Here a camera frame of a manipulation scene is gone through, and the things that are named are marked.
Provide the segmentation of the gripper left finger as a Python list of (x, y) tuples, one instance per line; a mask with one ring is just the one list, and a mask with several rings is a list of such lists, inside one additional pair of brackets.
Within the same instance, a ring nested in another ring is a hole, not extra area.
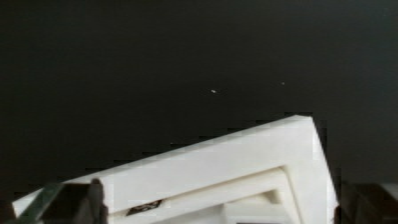
[(109, 224), (102, 181), (50, 183), (22, 214), (4, 224)]

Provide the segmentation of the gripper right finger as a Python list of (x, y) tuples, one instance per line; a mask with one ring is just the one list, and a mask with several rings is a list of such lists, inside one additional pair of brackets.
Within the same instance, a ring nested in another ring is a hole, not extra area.
[(345, 183), (335, 224), (398, 224), (398, 184)]

